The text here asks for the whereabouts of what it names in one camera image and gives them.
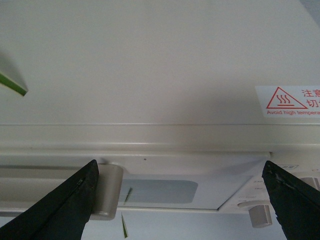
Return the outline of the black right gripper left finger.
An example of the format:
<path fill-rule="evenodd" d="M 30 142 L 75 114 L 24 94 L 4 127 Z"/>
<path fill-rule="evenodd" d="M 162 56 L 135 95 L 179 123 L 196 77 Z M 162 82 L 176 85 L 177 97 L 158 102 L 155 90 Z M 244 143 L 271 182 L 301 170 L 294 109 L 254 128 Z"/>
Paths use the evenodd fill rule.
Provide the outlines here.
<path fill-rule="evenodd" d="M 99 169 L 90 161 L 0 228 L 2 240 L 80 240 L 96 198 Z"/>

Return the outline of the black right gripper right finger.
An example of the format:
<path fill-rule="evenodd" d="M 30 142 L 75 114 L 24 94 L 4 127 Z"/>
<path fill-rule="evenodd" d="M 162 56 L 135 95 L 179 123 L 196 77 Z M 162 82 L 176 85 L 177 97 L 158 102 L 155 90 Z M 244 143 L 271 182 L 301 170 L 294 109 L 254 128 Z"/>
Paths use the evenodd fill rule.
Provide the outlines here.
<path fill-rule="evenodd" d="M 286 239 L 318 240 L 320 192 L 270 160 L 262 178 Z"/>

